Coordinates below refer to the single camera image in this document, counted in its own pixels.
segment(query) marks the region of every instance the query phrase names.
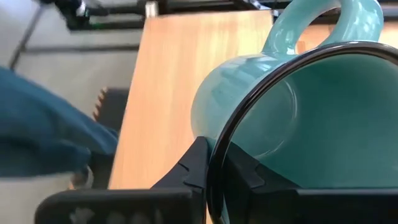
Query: teal ceramic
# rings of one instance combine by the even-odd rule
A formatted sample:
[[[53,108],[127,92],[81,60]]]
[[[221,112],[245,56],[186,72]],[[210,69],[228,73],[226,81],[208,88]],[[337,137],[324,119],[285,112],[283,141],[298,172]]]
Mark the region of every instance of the teal ceramic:
[[[333,33],[296,55],[306,26],[340,6]],[[294,0],[261,53],[215,68],[192,106],[213,149],[208,181],[232,141],[301,187],[398,187],[398,57],[377,43],[382,27],[375,0]]]

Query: mug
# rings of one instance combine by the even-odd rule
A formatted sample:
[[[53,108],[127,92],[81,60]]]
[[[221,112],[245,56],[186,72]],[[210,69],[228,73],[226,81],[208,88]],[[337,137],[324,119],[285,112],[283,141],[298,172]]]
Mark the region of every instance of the mug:
[[[296,55],[306,26],[335,7],[330,36]],[[212,150],[208,183],[233,142],[303,188],[397,187],[398,51],[377,43],[382,27],[375,0],[293,0],[261,53],[216,67],[191,116]],[[208,187],[210,198],[221,188]]]

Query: mug handle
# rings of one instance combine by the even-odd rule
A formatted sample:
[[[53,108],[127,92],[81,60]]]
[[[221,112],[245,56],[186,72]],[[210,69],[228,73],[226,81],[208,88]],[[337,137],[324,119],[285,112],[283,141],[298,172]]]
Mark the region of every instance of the mug handle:
[[[295,54],[295,45],[304,29],[320,14],[336,7],[341,7],[340,18],[320,46],[379,40],[384,18],[376,0],[293,0],[272,26],[262,52]]]

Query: blue fabric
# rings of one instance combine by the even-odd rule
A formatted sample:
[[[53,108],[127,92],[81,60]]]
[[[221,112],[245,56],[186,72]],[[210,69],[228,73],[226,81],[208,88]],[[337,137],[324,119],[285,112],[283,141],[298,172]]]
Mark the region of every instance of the blue fabric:
[[[117,143],[116,131],[0,67],[0,177],[77,171]]]

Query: gray floor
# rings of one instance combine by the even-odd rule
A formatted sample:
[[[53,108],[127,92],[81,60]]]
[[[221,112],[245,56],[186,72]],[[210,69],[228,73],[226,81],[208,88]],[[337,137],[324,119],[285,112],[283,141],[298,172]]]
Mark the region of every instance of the gray floor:
[[[3,30],[0,35],[0,65],[9,63],[36,9],[37,4],[33,0],[0,0],[0,30]],[[27,45],[138,44],[140,39],[140,30],[71,34],[58,12],[50,7],[41,16]],[[84,113],[91,114],[102,87],[129,86],[136,56],[137,52],[23,55],[16,71],[64,97]]]
[[[102,0],[105,3],[126,1],[130,2]],[[36,9],[33,0],[0,0],[0,66],[8,65]],[[137,44],[140,39],[140,31],[71,34],[57,11],[49,8],[28,46]],[[16,70],[90,115],[102,87],[129,87],[136,56],[137,52],[25,55]],[[2,223],[33,223],[37,204],[46,196],[66,189],[68,179],[68,176],[17,182],[0,179],[0,220]]]

